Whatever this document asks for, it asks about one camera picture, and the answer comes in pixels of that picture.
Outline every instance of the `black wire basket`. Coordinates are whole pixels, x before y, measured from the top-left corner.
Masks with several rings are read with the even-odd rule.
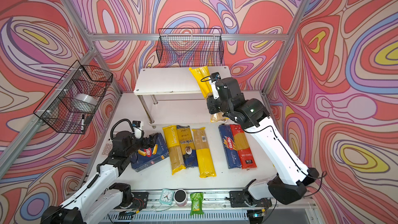
[[[58,89],[61,92],[50,106],[39,116],[37,108],[41,102],[33,113],[56,132],[84,134],[112,79],[109,71],[97,66],[80,65],[66,86]]]
[[[178,63],[180,67],[222,65],[221,28],[160,28],[158,31],[159,63]]]

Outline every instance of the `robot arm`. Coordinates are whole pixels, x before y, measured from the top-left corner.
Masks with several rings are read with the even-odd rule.
[[[132,132],[121,131],[114,137],[115,127],[123,121],[129,123]],[[139,127],[139,121],[118,121],[111,129],[112,150],[108,157],[97,165],[97,173],[60,206],[48,207],[42,215],[41,224],[96,224],[115,207],[130,207],[133,200],[130,185],[112,183],[129,165],[132,154],[138,149],[155,146],[158,133],[144,138],[144,132]]]
[[[259,142],[278,172],[271,180],[252,183],[248,187],[251,197],[259,200],[264,197],[264,192],[269,191],[283,204],[301,199],[306,192],[305,186],[314,182],[319,172],[315,168],[308,168],[298,159],[258,99],[245,100],[236,79],[220,79],[218,73],[213,73],[210,79],[216,93],[207,98],[209,113],[221,111],[224,117],[240,124],[246,133]]]

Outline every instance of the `barilla logo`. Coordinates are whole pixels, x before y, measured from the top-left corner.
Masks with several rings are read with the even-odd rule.
[[[147,157],[152,156],[152,150],[151,150],[151,148],[149,148],[149,149],[144,149],[144,152],[147,153]]]
[[[230,150],[236,150],[235,144],[230,137],[224,136],[224,145]]]

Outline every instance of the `colorful swirl wallpaper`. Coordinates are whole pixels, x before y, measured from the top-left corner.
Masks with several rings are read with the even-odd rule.
[[[312,0],[267,90],[326,223],[398,223],[397,34],[398,0]]]
[[[0,154],[86,52],[60,0],[0,1]],[[85,135],[41,127],[0,180],[0,223],[39,223],[48,206],[76,190],[116,97],[110,88]]]
[[[157,33],[158,28],[222,28],[223,33],[286,33],[300,0],[72,0],[93,33]],[[133,91],[143,67],[158,64],[155,41],[97,41],[122,91]],[[245,90],[261,90],[276,41],[228,41],[224,65]]]
[[[300,0],[72,0],[93,33],[220,27],[287,33]],[[326,223],[398,223],[398,0],[312,0],[267,87],[281,133],[327,171],[314,199]],[[0,154],[88,50],[60,0],[0,1]],[[122,91],[159,64],[156,41],[96,41]],[[281,41],[224,42],[243,90],[261,90]],[[110,88],[85,135],[43,126],[0,180],[0,224],[39,223],[77,189],[117,101]],[[319,187],[315,185],[310,191]]]

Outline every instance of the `pasta box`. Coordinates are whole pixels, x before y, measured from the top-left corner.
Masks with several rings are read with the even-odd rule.
[[[130,163],[131,167],[135,171],[140,172],[143,169],[164,160],[168,156],[169,150],[167,149],[166,142],[164,141],[162,134],[159,133],[155,142],[155,147],[139,149],[136,154],[131,156]]]

